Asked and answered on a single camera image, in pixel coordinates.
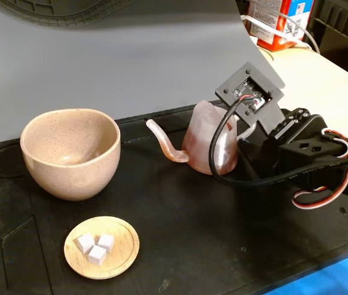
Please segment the black mat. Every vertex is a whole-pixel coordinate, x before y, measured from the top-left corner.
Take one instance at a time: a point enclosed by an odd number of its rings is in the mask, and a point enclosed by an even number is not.
[[[179,109],[155,120],[179,148],[190,116]],[[291,204],[288,185],[226,187],[166,159],[144,117],[119,122],[118,170],[83,202],[43,191],[18,140],[0,143],[0,294],[262,293],[348,256],[348,197],[307,211]],[[102,215],[128,221],[141,247],[123,274],[89,280],[68,266],[63,244]]]

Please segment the wooden plate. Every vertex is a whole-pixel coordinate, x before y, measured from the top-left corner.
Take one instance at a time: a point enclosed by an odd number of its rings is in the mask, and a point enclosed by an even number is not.
[[[81,235],[90,234],[97,244],[101,234],[113,235],[114,246],[107,253],[101,266],[88,261],[88,254],[82,254],[74,240]],[[77,273],[94,280],[103,280],[120,275],[134,262],[139,250],[137,232],[126,221],[110,216],[94,217],[73,228],[64,242],[64,256]]]

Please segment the teapot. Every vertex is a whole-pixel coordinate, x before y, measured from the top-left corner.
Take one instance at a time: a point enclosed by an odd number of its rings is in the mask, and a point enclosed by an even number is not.
[[[182,150],[177,151],[167,134],[152,119],[146,122],[148,128],[157,137],[164,155],[174,162],[187,163],[198,172],[211,175],[208,153],[212,137],[223,119],[226,110],[207,101],[199,102],[193,110],[190,124],[186,131]],[[219,174],[232,171],[238,161],[236,145],[237,117],[231,116],[218,137],[215,148],[215,164]]]

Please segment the gooseneck spout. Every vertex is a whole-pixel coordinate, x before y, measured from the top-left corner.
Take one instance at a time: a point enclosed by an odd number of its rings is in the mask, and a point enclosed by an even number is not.
[[[168,139],[167,134],[156,124],[152,119],[147,121],[147,126],[150,131],[157,137],[157,140],[160,143],[161,149],[163,150],[164,155],[171,161],[178,163],[187,163],[189,161],[189,156],[186,151],[177,151],[172,146],[170,140]]]

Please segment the sugar cube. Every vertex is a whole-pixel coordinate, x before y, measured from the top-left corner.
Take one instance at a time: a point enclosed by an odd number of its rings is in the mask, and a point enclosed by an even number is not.
[[[107,251],[99,246],[93,246],[88,254],[88,261],[90,263],[100,266],[107,256]]]
[[[82,254],[85,254],[86,252],[91,250],[92,247],[95,245],[95,240],[92,238],[90,234],[85,234],[76,240],[76,244],[79,250],[82,252]]]
[[[114,236],[113,235],[102,234],[100,236],[98,246],[106,249],[108,253],[111,252],[113,245],[114,245]]]

